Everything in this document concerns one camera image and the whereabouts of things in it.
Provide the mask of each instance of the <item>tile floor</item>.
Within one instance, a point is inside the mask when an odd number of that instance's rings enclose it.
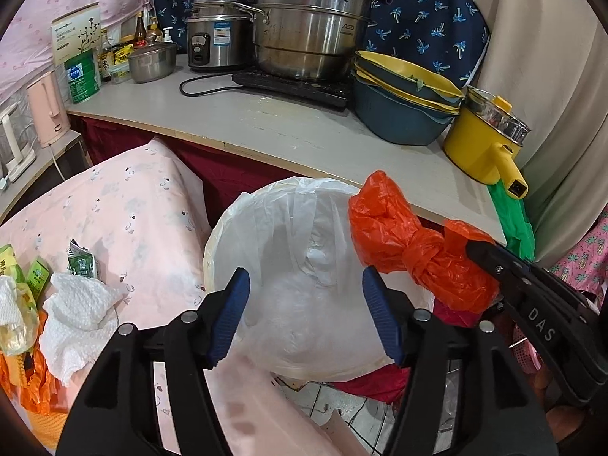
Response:
[[[375,399],[343,393],[323,383],[308,382],[296,391],[288,385],[288,380],[287,383],[282,379],[278,380],[285,397],[300,407],[318,425],[325,424],[336,409],[369,454],[382,454],[394,425],[393,410],[389,405]],[[456,389],[456,392],[458,390],[457,371],[448,373],[446,379],[444,410],[437,433],[435,453],[448,449],[452,442],[455,402],[449,393],[453,395],[453,389]]]

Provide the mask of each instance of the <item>green can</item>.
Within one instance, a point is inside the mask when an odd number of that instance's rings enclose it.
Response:
[[[95,66],[93,50],[86,50],[65,62],[74,104],[82,103],[99,90],[99,84],[95,80]]]

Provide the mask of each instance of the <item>asd logo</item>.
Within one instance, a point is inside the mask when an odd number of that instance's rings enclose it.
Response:
[[[555,329],[547,327],[547,329],[545,330],[546,319],[537,321],[538,318],[538,309],[534,307],[532,310],[530,310],[530,313],[528,314],[528,319],[531,320],[532,323],[536,322],[534,324],[534,327],[538,329],[540,333],[545,333],[545,336],[543,336],[545,341],[551,341],[551,339],[553,339],[553,335],[555,334]]]

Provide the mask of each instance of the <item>metal screw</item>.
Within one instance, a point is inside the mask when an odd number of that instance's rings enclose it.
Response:
[[[194,310],[187,310],[182,313],[181,319],[184,324],[190,324],[198,318],[198,314]]]
[[[127,322],[126,324],[122,324],[119,328],[118,328],[118,333],[121,336],[128,336],[129,334],[131,334],[133,332],[133,324],[130,324],[129,322]]]
[[[416,309],[414,310],[414,319],[418,322],[427,322],[431,319],[431,313],[426,309]]]
[[[479,323],[479,328],[485,333],[491,333],[494,330],[494,324],[488,320],[482,320]]]

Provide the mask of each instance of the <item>green cloth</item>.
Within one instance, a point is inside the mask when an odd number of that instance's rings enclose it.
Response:
[[[488,190],[507,238],[507,249],[520,259],[534,261],[534,231],[524,208],[524,201],[507,195],[502,180]]]

